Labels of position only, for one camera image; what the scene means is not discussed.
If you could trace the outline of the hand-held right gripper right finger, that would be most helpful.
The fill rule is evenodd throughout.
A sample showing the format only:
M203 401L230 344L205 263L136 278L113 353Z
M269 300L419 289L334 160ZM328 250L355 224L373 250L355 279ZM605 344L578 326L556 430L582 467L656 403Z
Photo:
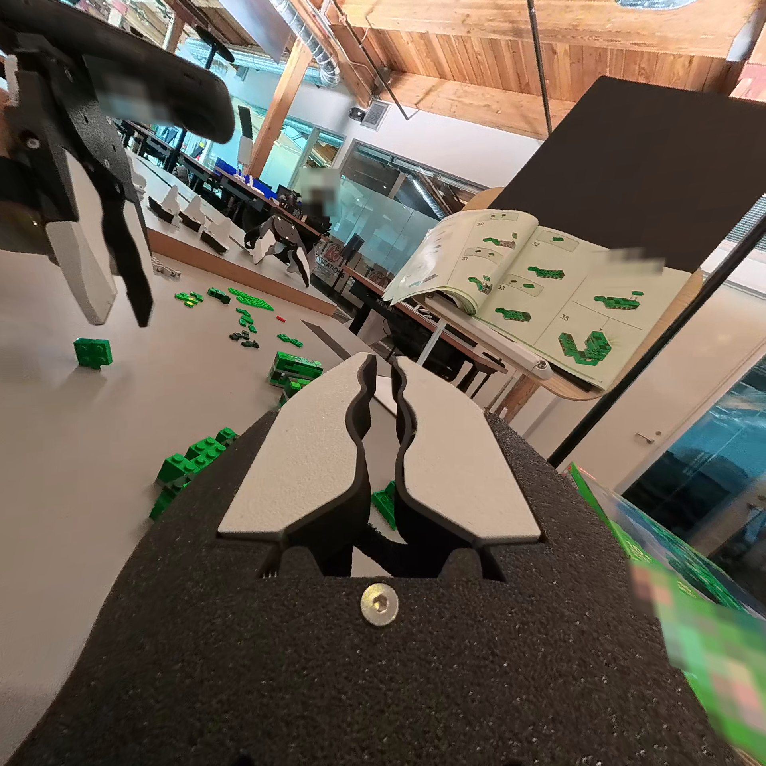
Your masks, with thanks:
M484 410L442 378L400 357L397 498L404 513L474 549L538 542L541 528Z

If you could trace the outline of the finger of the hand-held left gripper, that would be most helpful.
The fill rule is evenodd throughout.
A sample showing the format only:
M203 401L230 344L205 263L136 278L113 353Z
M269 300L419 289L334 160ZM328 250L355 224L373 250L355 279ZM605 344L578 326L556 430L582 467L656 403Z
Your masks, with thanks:
M140 327L147 327L154 306L150 286L152 264L145 226L136 203L125 198L105 199L102 232L136 321Z
M91 325L101 326L117 295L103 236L101 197L69 151L64 151L63 157L73 190L74 219L47 223L47 237L85 318Z

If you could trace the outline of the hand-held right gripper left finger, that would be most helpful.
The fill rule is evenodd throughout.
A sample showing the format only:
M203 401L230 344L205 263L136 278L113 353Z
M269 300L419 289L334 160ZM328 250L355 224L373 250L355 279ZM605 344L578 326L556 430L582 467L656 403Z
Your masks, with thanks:
M371 425L375 354L359 352L276 414L217 533L281 546L346 546L369 520L363 437Z

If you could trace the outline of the small green square brick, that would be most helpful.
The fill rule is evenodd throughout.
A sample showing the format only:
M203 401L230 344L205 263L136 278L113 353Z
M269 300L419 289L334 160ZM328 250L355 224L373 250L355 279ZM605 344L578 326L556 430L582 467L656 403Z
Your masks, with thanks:
M83 368L100 370L113 363L110 340L77 338L73 342L73 350L78 366Z

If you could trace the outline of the green and black brick assembly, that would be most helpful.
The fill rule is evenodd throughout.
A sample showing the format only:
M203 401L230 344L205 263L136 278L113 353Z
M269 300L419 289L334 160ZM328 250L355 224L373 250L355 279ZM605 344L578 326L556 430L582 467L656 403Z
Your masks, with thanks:
M392 480L383 489L371 493L371 503L388 523L392 530L397 530L395 519L395 481Z

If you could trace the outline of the large curved green brick assembly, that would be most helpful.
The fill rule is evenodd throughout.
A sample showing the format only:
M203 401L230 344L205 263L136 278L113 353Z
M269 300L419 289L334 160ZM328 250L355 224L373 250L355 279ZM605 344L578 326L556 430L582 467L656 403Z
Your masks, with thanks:
M224 454L238 437L235 431L225 427L216 436L206 437L190 445L184 454L176 453L166 457L156 476L160 492L149 513L149 519L157 520L186 486Z

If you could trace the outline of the cluster of loose green pieces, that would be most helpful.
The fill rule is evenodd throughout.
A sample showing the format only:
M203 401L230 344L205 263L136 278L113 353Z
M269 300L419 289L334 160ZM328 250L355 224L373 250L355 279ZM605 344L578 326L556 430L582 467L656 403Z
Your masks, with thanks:
M217 301L222 305L230 305L231 302L235 300L237 303L235 312L238 314L238 325L241 329L238 332L232 332L229 335L229 338L230 340L239 343L244 348L260 348L260 344L255 337L257 328L254 325L254 318L250 312L250 308L269 312L275 311L273 306L265 300L235 288L221 290L211 286L207 289L205 294L194 291L176 292L174 298L187 308L193 308L207 299Z

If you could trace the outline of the white stand ledge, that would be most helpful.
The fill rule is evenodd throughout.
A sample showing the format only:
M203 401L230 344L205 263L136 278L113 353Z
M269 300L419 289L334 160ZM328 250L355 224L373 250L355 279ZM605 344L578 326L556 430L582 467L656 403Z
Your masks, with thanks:
M416 296L415 300L433 316L438 317L432 336L417 359L418 365L424 364L446 327L452 326L484 349L489 350L493 356L498 356L510 363L513 369L537 381L548 381L553 377L553 370L547 360L531 351L526 345L507 339L486 323L468 316L444 296L437 293L425 293Z

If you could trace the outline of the black and white gripper device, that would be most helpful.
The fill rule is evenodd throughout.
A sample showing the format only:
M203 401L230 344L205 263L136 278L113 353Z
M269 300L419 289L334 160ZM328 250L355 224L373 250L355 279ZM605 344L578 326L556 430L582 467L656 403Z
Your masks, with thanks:
M308 248L291 221L272 215L259 226L244 233L244 249L252 255L255 266L266 256L274 256L287 266L288 273L300 275L304 286L310 286L310 278L316 269L316 255Z

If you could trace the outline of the green cardboard box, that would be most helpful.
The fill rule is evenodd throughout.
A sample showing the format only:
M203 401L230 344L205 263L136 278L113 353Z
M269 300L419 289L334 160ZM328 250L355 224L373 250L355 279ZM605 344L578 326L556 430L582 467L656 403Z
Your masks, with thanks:
M576 464L567 465L565 473L606 524L630 561L662 566L676 577L679 588L688 594L764 620L762 603L710 559L623 496L604 488Z

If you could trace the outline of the black round-top stand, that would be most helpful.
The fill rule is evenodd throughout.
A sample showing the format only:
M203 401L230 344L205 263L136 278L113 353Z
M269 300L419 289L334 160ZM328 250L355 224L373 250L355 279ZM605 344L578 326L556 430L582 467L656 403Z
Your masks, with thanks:
M235 62L234 54L228 49L228 47L224 43L220 42L214 34L210 33L207 29L205 29L201 25L196 25L194 29L200 41L206 44L209 48L207 60L204 66L206 71L211 70L212 63L215 60L216 56L220 57L223 61L231 63L231 64Z

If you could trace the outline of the open instruction booklet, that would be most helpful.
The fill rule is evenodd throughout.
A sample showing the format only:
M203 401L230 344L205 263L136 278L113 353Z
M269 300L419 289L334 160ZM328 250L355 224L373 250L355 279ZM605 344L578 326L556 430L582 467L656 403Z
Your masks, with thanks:
M689 278L522 211L474 210L433 227L382 299L441 292L479 323L607 390Z

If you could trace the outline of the black hanging rod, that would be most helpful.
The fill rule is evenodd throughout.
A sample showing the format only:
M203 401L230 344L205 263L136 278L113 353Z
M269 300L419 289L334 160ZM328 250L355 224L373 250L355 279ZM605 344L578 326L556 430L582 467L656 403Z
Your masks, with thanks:
M531 39L532 39L534 53L535 53L535 63L536 63L537 72L539 76L541 101L542 101L543 113L545 118L545 129L546 129L547 137L549 137L552 133L553 128L552 128L551 110L550 110L550 104L549 104L548 87L547 87L547 82L545 78L544 60L543 60L543 53L542 53L542 47L541 47L541 39L539 34L538 18L537 18L537 13L535 9L535 1L528 0L525 3L528 9Z

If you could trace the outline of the wooden support post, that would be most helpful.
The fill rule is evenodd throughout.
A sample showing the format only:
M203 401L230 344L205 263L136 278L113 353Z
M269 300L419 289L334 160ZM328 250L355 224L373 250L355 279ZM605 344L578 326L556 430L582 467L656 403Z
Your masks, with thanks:
M245 170L249 176L261 177L311 61L312 55L309 48L297 38L292 45L285 69L254 140L250 160Z

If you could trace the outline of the silver ventilation duct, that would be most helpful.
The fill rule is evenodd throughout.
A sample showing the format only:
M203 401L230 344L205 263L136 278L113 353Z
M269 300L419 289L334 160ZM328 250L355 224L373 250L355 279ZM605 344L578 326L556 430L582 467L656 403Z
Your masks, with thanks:
M338 61L327 45L312 30L310 23L304 18L305 14L302 14L291 1L270 1L270 4L292 33L296 35L311 53L319 69L321 85L328 88L338 87L341 82Z

